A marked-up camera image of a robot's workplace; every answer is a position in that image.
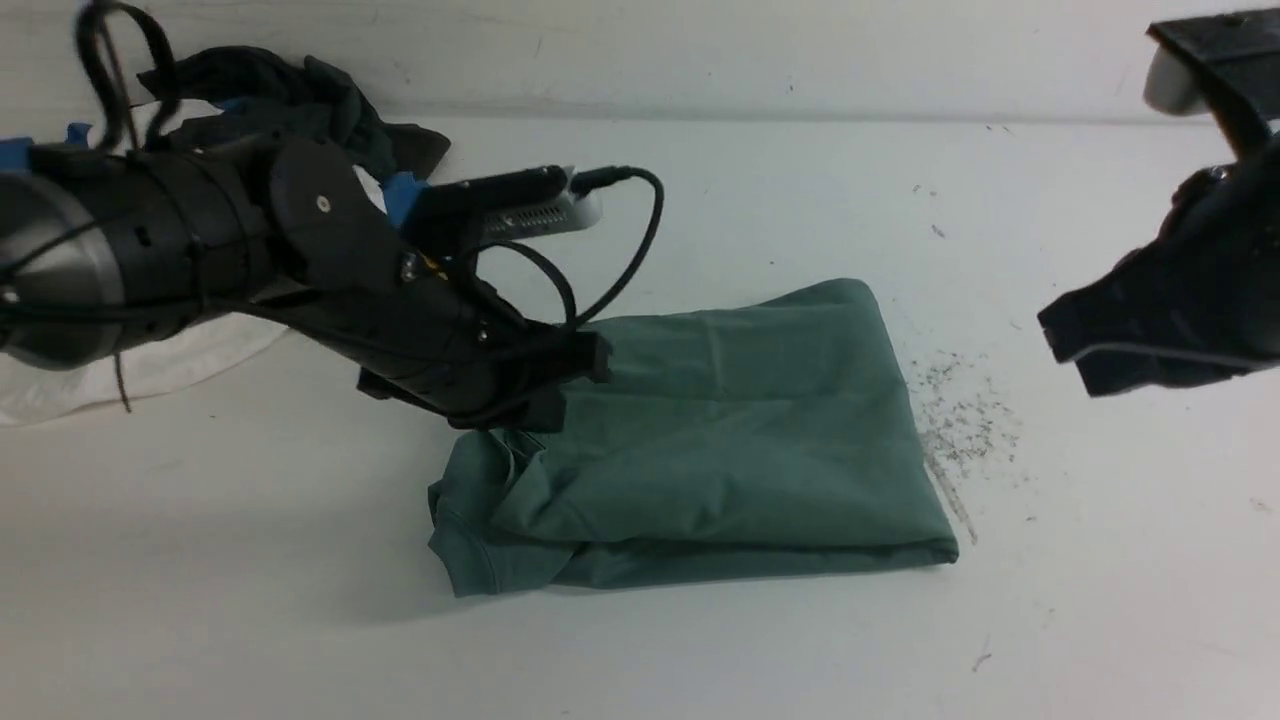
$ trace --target folded green t-shirt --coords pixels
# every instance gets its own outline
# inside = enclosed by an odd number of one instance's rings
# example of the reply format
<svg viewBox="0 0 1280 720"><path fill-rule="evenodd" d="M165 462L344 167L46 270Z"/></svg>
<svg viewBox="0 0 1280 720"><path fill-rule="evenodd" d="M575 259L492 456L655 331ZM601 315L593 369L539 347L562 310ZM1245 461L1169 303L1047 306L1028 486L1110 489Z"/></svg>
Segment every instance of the folded green t-shirt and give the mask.
<svg viewBox="0 0 1280 720"><path fill-rule="evenodd" d="M870 290L617 318L564 429L458 439L430 488L457 596L954 562Z"/></svg>

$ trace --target white fabric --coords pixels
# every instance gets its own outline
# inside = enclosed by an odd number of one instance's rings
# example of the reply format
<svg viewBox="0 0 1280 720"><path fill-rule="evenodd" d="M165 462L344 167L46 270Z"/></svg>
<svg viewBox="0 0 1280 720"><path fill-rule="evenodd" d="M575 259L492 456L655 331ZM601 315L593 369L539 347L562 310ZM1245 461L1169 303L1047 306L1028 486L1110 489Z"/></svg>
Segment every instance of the white fabric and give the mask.
<svg viewBox="0 0 1280 720"><path fill-rule="evenodd" d="M157 102L134 108L138 132L146 132ZM188 118L216 115L220 110L204 100L183 100L178 114L165 124L170 132ZM90 143L101 131L95 126ZM387 208L378 182L362 168L356 176L369 199L383 213ZM160 342L147 343L120 355L124 387L131 398L174 392L238 365L275 342L287 328L243 315L227 315L201 323ZM119 401L115 368L110 357L69 372L40 370L0 355L0 425L24 425L65 415L97 402Z"/></svg>

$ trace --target white table surface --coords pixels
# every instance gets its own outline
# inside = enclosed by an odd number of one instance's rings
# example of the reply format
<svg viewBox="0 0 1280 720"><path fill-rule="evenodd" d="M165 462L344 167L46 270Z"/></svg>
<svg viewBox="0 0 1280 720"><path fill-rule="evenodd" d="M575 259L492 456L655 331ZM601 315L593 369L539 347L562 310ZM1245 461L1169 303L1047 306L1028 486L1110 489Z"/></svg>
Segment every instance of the white table surface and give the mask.
<svg viewBox="0 0 1280 720"><path fill-rule="evenodd" d="M1225 160L1204 127L422 119L442 176L643 164L669 204L613 314L876 291L959 564L454 601L454 433L298 337L192 389L0 432L0 698L22 719L1280 714L1280 373L1088 400L1034 315ZM644 186L539 241L598 293ZM518 259L489 277L556 300Z"/></svg>

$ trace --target screw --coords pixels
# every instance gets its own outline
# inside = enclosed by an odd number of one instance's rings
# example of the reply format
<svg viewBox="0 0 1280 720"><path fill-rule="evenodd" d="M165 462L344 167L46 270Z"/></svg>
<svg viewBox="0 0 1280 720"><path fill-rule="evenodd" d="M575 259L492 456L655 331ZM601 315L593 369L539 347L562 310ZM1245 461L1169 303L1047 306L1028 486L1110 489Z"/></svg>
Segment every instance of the screw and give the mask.
<svg viewBox="0 0 1280 720"><path fill-rule="evenodd" d="M417 261L413 260L412 255L407 255L404 261L401 263L401 281L413 282L417 279Z"/></svg>

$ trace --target robotic arm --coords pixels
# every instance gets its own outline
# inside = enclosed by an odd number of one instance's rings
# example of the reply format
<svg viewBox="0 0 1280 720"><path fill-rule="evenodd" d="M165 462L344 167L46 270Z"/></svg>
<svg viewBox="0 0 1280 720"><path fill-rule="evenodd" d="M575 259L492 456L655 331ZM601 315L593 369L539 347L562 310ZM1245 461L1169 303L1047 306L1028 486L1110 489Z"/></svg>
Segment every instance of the robotic arm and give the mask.
<svg viewBox="0 0 1280 720"><path fill-rule="evenodd" d="M581 328L653 241L662 184L652 173L544 167L443 186L422 193L397 232L335 145L271 135L169 150L159 128L177 92L163 99L142 149L115 158L105 150L123 135L128 102L105 72L97 33L116 10L138 22L161 79L177 88L154 19L115 3L86 6L77 40L108 118L105 147L38 145L31 174L0 176L0 350L65 369L242 313L355 360L364 392L460 428L552 432L563 420L562 383L608 379L608 343ZM618 283L579 313L559 270L517 241L593 224L593 192L631 177L655 190L648 232ZM493 247L548 274L563 324L524 318L476 277L477 256Z"/></svg>
<svg viewBox="0 0 1280 720"><path fill-rule="evenodd" d="M1147 101L1211 111L1234 164L1193 174L1156 240L1039 314L1091 396L1194 387L1280 364L1280 10L1151 27Z"/></svg>

